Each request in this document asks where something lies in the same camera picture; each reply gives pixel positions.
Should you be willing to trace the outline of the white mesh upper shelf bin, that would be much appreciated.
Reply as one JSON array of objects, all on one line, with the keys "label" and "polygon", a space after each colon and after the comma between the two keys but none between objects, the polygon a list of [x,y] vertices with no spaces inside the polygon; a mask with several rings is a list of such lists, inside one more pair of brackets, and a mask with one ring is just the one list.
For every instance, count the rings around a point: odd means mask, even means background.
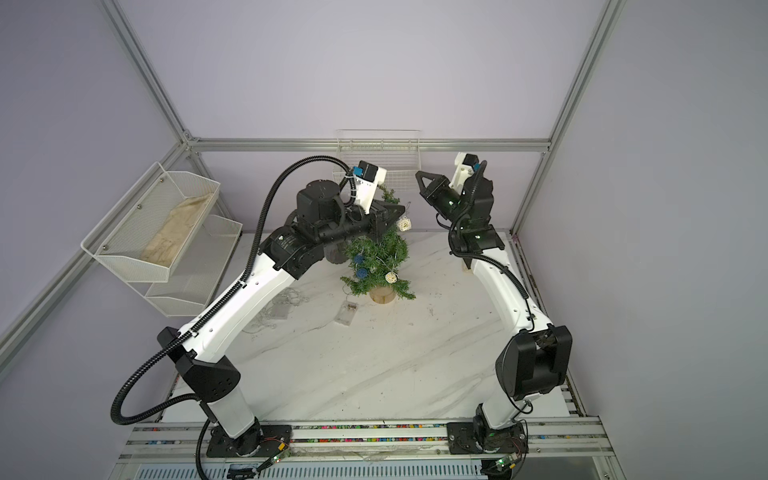
[{"label": "white mesh upper shelf bin", "polygon": [[[166,283],[218,200],[220,183],[189,171],[153,164],[121,203],[81,241],[81,249],[126,283]],[[211,194],[170,267],[140,259],[170,211],[187,198]]]}]

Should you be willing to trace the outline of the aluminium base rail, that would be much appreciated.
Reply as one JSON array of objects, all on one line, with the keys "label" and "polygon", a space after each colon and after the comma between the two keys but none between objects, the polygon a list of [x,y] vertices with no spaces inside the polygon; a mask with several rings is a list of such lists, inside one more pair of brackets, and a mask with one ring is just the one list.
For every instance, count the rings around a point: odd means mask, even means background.
[{"label": "aluminium base rail", "polygon": [[[289,457],[306,461],[451,458],[446,420],[302,421],[291,424]],[[614,457],[597,417],[529,418],[527,458]],[[142,423],[129,428],[119,464],[191,463],[202,424]]]}]

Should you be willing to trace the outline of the white rattan ball ornament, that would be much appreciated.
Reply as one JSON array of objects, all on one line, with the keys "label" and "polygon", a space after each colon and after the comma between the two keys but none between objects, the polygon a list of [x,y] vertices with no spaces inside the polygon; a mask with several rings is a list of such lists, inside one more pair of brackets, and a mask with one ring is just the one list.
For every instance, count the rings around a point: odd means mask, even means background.
[{"label": "white rattan ball ornament", "polygon": [[397,228],[400,232],[408,231],[412,228],[411,220],[405,216],[398,219]]}]

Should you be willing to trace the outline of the blue rattan ball ornament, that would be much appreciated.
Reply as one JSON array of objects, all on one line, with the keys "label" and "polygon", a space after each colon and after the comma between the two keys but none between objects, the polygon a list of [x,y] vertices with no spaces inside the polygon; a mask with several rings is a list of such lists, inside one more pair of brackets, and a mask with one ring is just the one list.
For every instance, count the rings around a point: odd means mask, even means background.
[{"label": "blue rattan ball ornament", "polygon": [[358,254],[353,258],[353,263],[355,265],[355,277],[357,279],[365,279],[368,276],[368,270],[364,267],[364,256],[362,254]]}]

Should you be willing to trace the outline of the cream glove in bin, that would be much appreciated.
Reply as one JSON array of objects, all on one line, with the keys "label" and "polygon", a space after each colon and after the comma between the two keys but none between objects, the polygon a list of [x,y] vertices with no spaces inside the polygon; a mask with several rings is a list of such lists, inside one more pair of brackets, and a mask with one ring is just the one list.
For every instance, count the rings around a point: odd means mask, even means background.
[{"label": "cream glove in bin", "polygon": [[174,207],[161,229],[142,251],[140,259],[170,267],[211,197],[211,194],[206,194],[187,198]]}]

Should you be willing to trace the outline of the small green christmas tree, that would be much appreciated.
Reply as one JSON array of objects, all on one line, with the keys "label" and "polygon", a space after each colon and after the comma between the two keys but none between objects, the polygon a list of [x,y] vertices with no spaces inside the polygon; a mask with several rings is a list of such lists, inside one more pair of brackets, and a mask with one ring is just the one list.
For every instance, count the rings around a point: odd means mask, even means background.
[{"label": "small green christmas tree", "polygon": [[[384,289],[393,293],[396,297],[405,300],[415,300],[416,295],[411,289],[411,282],[403,278],[399,272],[400,267],[409,258],[409,250],[402,233],[390,232],[382,240],[372,240],[367,236],[355,238],[349,242],[344,253],[349,261],[349,274],[341,276],[347,294],[354,296],[371,295],[376,289]],[[365,279],[355,277],[355,265],[353,258],[362,254],[364,267],[368,270]],[[388,272],[395,272],[398,281],[389,284],[385,280]]]}]

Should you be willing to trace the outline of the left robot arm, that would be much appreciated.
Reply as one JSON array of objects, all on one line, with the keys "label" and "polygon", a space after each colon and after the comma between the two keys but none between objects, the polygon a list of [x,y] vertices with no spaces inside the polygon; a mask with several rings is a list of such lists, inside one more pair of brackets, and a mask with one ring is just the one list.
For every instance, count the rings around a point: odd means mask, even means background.
[{"label": "left robot arm", "polygon": [[343,241],[380,240],[393,232],[405,206],[380,200],[380,184],[356,178],[347,203],[340,186],[316,180],[296,195],[290,221],[255,244],[241,276],[194,321],[158,336],[212,431],[211,452],[219,456],[271,456],[283,449],[290,428],[262,429],[240,388],[241,374],[226,353],[236,337],[278,294],[323,260],[325,249]]}]

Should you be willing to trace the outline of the white mesh lower shelf bin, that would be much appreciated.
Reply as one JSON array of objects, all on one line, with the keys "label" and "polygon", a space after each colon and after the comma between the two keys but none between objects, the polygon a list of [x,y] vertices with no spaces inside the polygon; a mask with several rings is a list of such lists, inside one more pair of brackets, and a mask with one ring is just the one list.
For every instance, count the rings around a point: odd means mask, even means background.
[{"label": "white mesh lower shelf bin", "polygon": [[194,317],[215,294],[239,242],[242,224],[209,215],[166,283],[154,283],[144,299],[166,317]]}]

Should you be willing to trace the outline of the clear battery box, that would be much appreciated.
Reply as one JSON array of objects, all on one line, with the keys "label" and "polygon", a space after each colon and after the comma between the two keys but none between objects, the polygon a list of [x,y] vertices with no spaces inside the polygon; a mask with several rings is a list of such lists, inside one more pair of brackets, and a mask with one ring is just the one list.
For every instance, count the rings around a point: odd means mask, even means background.
[{"label": "clear battery box", "polygon": [[352,324],[358,310],[359,305],[357,303],[345,300],[335,315],[334,322],[339,325],[349,327]]}]

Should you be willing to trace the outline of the white mesh shelf bin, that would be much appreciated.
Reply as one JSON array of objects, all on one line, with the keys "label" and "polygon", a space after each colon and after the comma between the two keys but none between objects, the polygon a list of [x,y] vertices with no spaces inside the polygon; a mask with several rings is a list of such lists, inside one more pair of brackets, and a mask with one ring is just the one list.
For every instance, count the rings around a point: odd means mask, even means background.
[{"label": "white mesh shelf bin", "polygon": [[209,215],[166,283],[154,283],[144,299],[166,317],[194,317],[215,294],[239,242],[242,224]]},{"label": "white mesh shelf bin", "polygon": [[[81,249],[126,283],[166,283],[218,200],[220,183],[189,171],[153,164],[121,203],[81,241]],[[170,211],[187,198],[211,194],[170,267],[140,259]]]}]

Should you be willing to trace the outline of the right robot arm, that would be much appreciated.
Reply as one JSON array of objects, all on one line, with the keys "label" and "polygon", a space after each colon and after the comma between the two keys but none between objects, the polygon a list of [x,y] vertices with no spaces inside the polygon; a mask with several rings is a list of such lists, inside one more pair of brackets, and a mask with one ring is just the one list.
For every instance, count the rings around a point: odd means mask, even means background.
[{"label": "right robot arm", "polygon": [[573,337],[555,326],[514,273],[504,242],[491,224],[493,184],[481,171],[460,169],[459,180],[419,171],[420,195],[448,222],[450,253],[461,259],[488,293],[510,338],[494,362],[498,383],[470,423],[448,426],[454,454],[501,454],[509,469],[528,453],[524,420],[535,399],[566,380]]}]

